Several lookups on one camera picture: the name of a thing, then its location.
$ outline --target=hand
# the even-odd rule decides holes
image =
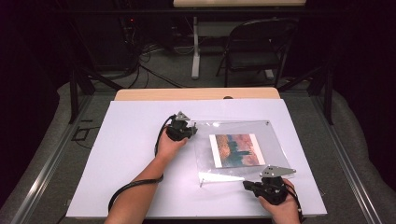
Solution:
[[[187,140],[188,138],[186,137],[180,141],[173,141],[168,137],[166,134],[166,128],[164,128],[158,143],[158,152],[156,158],[168,163],[176,156],[178,150],[186,145]]]
[[[294,185],[291,184],[288,179],[283,179],[283,182],[294,188]],[[262,207],[271,213],[271,215],[273,216],[273,220],[276,224],[300,223],[297,211],[297,203],[290,194],[288,194],[288,196],[286,197],[285,202],[279,205],[272,205],[268,203],[268,201],[265,200],[262,196],[259,197],[259,201]]]

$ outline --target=printed photo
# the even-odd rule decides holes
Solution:
[[[264,165],[264,157],[253,133],[210,134],[217,168]]]

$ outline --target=transparent acrylic sheet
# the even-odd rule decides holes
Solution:
[[[195,123],[198,129],[193,138],[201,186],[207,182],[260,181],[260,173],[265,165],[290,168],[270,120],[192,120],[191,123]],[[256,136],[265,165],[216,168],[209,136],[246,133],[253,133]]]

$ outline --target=white tabletop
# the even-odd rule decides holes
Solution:
[[[291,181],[304,215],[327,213],[284,101],[233,99],[112,102],[67,216],[106,217],[113,193],[149,164],[163,122],[180,110],[195,120],[271,120],[290,167],[297,170]],[[269,217],[240,181],[200,188],[193,141],[165,171],[148,218]]]
[[[305,0],[174,0],[174,7],[297,7]]]

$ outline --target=chair backrest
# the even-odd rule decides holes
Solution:
[[[227,48],[232,48],[238,42],[259,42],[270,39],[283,39],[286,42],[293,37],[296,29],[297,21],[291,19],[247,21],[231,31]]]

